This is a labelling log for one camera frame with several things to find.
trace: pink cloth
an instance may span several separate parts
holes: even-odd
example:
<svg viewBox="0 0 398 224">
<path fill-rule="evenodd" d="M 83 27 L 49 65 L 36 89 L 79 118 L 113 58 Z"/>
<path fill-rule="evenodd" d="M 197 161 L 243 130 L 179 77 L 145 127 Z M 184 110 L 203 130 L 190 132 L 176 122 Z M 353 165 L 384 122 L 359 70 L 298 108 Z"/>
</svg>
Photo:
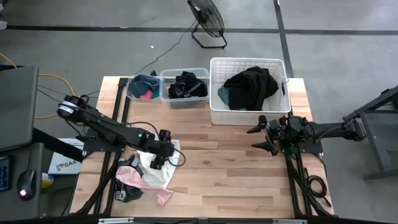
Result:
<svg viewBox="0 0 398 224">
<path fill-rule="evenodd" d="M 138 171 L 133 167 L 119 167 L 118 171 L 116 172 L 116 178 L 124 184 L 139 188 L 145 194 L 154 198 L 160 205 L 164 205 L 174 193 L 173 191 L 163 189 L 162 187 L 149 186 L 142 180 Z"/>
<path fill-rule="evenodd" d="M 148 90 L 144 95 L 140 96 L 140 99 L 150 100 L 154 93 Z"/>
</svg>

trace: wooden tabletop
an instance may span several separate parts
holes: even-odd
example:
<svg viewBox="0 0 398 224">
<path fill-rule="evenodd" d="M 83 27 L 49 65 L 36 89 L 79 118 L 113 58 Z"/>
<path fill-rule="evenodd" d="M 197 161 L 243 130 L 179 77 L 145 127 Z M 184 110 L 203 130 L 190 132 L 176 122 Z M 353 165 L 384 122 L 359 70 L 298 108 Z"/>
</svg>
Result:
<svg viewBox="0 0 398 224">
<path fill-rule="evenodd" d="M 111 117 L 120 77 L 104 77 L 97 108 Z M 312 120 L 304 81 L 288 82 L 293 113 Z M 126 90 L 122 97 L 121 119 Z M 175 193 L 165 206 L 145 194 L 129 203 L 114 201 L 113 217 L 212 217 L 212 218 L 289 218 L 294 217 L 287 169 L 283 154 L 271 156 L 262 149 L 250 147 L 263 142 L 264 135 L 246 134 L 249 126 L 214 125 L 210 109 L 170 110 L 162 104 L 131 103 L 128 122 L 147 121 L 157 129 L 168 129 L 180 140 L 187 163 L 178 167 L 168 186 Z M 149 126 L 140 127 L 150 130 Z M 122 154 L 128 158 L 135 150 Z M 100 179 L 103 152 L 95 152 L 83 161 L 73 197 L 71 212 L 83 206 Z M 310 175 L 326 181 L 322 163 L 304 154 L 303 164 Z M 108 195 L 104 191 L 103 206 Z M 302 193 L 298 190 L 300 208 L 304 211 Z M 323 200 L 319 202 L 333 213 Z"/>
</svg>

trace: concrete floor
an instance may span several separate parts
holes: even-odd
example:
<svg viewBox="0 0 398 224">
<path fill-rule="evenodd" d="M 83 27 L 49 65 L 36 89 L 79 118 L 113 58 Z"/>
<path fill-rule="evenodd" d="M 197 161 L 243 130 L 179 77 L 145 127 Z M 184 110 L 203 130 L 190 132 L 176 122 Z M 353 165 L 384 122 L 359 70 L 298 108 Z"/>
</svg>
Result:
<svg viewBox="0 0 398 224">
<path fill-rule="evenodd" d="M 272 0 L 214 2 L 226 28 L 278 28 Z M 398 29 L 397 1 L 280 0 L 280 7 L 286 29 Z M 10 0 L 2 20 L 29 25 L 185 28 L 194 18 L 185 1 L 179 0 Z M 61 75 L 78 94 L 84 94 L 98 90 L 103 76 L 133 74 L 176 43 L 181 34 L 4 30 L 0 32 L 0 52 L 16 64 L 38 65 L 42 73 Z M 207 44 L 219 41 L 206 34 L 198 36 Z M 212 57 L 284 58 L 279 34 L 225 36 L 229 44 L 225 50 L 204 50 L 186 35 L 180 45 L 143 73 L 208 69 Z M 398 84 L 396 35 L 287 35 L 287 44 L 294 77 L 305 79 L 315 122 L 341 121 L 343 115 Z M 68 93 L 60 80 L 40 78 L 39 83 Z M 52 114 L 56 109 L 56 102 L 38 94 L 37 115 Z M 60 118 L 35 120 L 35 126 L 56 137 L 76 135 Z M 364 175 L 377 172 L 369 143 L 326 139 L 322 144 L 336 214 L 397 223 L 398 178 L 370 183 L 362 180 Z M 49 213 L 59 215 L 69 193 L 53 195 Z"/>
</svg>

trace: electric fan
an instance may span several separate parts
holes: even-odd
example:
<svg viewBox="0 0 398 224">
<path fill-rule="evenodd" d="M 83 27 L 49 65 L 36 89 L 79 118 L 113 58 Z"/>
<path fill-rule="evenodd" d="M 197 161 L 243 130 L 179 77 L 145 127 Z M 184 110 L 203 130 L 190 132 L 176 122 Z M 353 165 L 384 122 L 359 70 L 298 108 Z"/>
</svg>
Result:
<svg viewBox="0 0 398 224">
<path fill-rule="evenodd" d="M 198 21 L 194 30 L 192 31 L 192 38 L 198 42 L 201 48 L 224 49 L 227 46 L 226 40 L 224 38 L 224 22 L 214 3 L 211 0 L 188 0 L 188 4 L 193 12 L 193 15 Z M 203 46 L 203 44 L 199 42 L 194 34 L 198 30 L 199 25 L 201 25 L 211 37 L 222 37 L 225 45 L 212 47 Z"/>
</svg>

